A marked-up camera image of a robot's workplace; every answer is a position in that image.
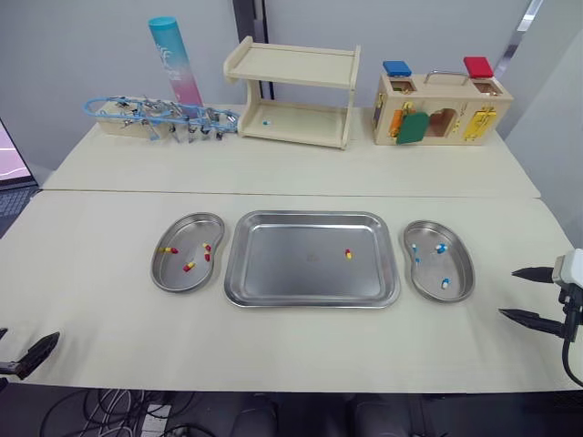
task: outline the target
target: table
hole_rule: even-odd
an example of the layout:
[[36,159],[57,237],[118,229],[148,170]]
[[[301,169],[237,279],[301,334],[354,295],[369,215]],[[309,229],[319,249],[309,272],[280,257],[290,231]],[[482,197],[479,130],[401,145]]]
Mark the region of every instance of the table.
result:
[[[255,209],[363,210],[391,232],[402,292],[383,310],[243,309],[224,295],[237,220]],[[160,235],[212,211],[226,233],[210,282],[190,294],[156,288]],[[405,276],[400,234],[434,219],[465,242],[474,294],[444,305]],[[196,391],[493,392],[575,389],[561,340],[498,308],[562,320],[558,288],[510,276],[571,249],[545,205],[526,198],[366,198],[44,191],[0,244],[0,356],[63,334],[32,383]],[[572,366],[581,374],[579,340]]]
[[376,146],[355,108],[346,150],[226,135],[189,144],[93,127],[44,189],[304,196],[538,198],[497,133],[482,146]]

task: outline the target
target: kidney-shaped metal dish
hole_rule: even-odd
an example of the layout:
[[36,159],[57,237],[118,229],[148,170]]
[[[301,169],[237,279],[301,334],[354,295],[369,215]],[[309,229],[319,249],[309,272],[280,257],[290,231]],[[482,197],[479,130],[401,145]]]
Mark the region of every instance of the kidney-shaped metal dish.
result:
[[367,212],[251,212],[235,229],[225,292],[245,307],[386,307],[399,294],[389,231]]
[[[442,244],[445,248],[438,250]],[[470,295],[474,265],[451,229],[434,221],[414,221],[404,230],[404,246],[411,260],[411,280],[422,295],[440,302],[458,302]]]
[[[177,220],[154,249],[150,272],[154,283],[173,293],[204,285],[212,273],[214,254],[224,232],[225,225],[220,217],[208,212],[189,214]],[[209,260],[205,258],[205,243],[210,245]],[[164,248],[177,249],[178,253],[166,252]],[[184,266],[190,262],[195,266],[185,271]]]

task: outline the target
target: small wooden shelf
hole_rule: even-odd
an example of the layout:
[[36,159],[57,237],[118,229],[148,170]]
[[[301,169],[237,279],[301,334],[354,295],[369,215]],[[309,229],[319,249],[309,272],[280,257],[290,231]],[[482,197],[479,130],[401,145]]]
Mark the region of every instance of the small wooden shelf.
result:
[[[253,43],[250,36],[227,57],[227,80],[247,80],[242,136],[345,148],[356,88],[360,47],[354,51]],[[261,98],[259,81],[347,89],[348,107],[282,103]]]
[[340,147],[346,125],[345,107],[318,107],[262,100],[242,127],[243,136]]

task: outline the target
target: cylindrical container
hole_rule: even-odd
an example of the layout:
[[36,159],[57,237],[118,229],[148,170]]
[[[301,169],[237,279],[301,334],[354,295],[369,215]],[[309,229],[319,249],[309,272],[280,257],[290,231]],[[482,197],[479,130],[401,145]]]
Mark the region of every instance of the cylindrical container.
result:
[[184,105],[202,106],[197,81],[192,75],[176,18],[158,16],[149,20],[148,25],[176,99]]

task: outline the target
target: white wall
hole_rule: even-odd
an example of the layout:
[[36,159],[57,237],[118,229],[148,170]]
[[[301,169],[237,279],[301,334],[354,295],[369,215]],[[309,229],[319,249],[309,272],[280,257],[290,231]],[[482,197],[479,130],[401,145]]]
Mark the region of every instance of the white wall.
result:
[[[271,43],[340,49],[361,45],[356,105],[369,107],[384,60],[404,60],[418,74],[433,69],[465,71],[464,56],[486,56],[494,67],[528,4],[528,0],[269,0],[266,8]],[[276,87],[276,98],[307,103],[342,105],[345,94]]]
[[574,246],[583,247],[583,31],[506,142]]
[[239,43],[230,0],[2,0],[0,117],[25,160],[54,169],[93,125],[91,97],[173,98],[148,20],[179,20],[200,93],[243,103],[222,63]]

